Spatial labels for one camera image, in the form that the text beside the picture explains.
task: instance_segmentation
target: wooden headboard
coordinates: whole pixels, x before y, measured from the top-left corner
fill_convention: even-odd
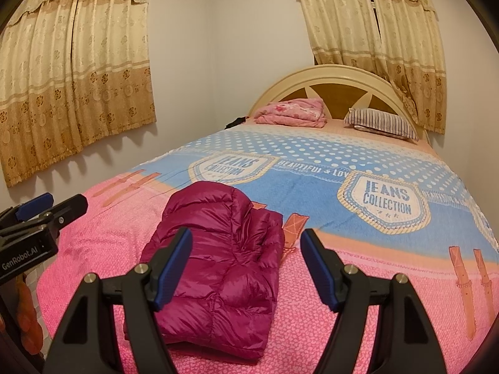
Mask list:
[[[328,118],[343,119],[349,108],[374,108],[395,113],[412,125],[420,139],[429,143],[428,133],[416,125],[390,83],[350,66],[320,65],[290,74],[270,87],[249,115],[270,102],[316,97],[324,100]]]

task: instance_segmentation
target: pillow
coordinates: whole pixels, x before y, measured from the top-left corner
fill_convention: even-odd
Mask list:
[[[353,109],[345,117],[346,125],[353,127],[364,127],[365,132],[378,133],[390,137],[408,139],[417,142],[417,132],[411,124],[402,117],[378,111],[372,108]]]
[[[281,103],[268,103],[254,115],[256,123],[286,125],[289,127],[315,127],[326,125],[324,101],[321,98],[297,98]]]

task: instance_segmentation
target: bed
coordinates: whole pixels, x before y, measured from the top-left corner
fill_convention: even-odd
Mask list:
[[[244,125],[188,143],[85,193],[88,213],[62,233],[59,255],[38,284],[38,300],[54,335],[82,277],[124,274],[139,260],[170,196],[210,180],[243,191],[255,207],[284,216],[285,259],[269,345],[256,366],[237,366],[172,352],[179,373],[310,374],[335,316],[313,286],[299,235],[313,228],[323,244],[366,274],[407,274],[432,320],[450,374],[459,373],[488,333],[499,309],[499,244],[461,180],[435,154],[385,80],[361,69],[304,69],[268,89],[253,106],[322,97],[322,129]],[[396,113],[417,130],[411,143],[345,128],[350,107]],[[375,183],[379,192],[369,187]],[[123,311],[116,307],[116,326]],[[369,363],[377,309],[369,313],[356,373]],[[134,372],[118,329],[126,372]]]

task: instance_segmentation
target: pink blanket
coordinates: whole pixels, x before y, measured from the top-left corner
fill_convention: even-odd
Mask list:
[[[326,125],[324,101],[321,98],[297,98],[269,103],[256,111],[256,123],[288,127],[322,128]]]

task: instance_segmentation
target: floral curtain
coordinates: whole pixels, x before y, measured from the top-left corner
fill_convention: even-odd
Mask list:
[[[360,67],[389,81],[414,121],[445,132],[447,78],[431,0],[300,0],[318,64]]]
[[[381,39],[371,0],[300,0],[318,64],[335,63],[383,72],[376,57]]]
[[[386,72],[414,121],[445,133],[447,75],[431,0],[374,0]]]
[[[147,0],[25,0],[0,36],[7,186],[155,122]]]

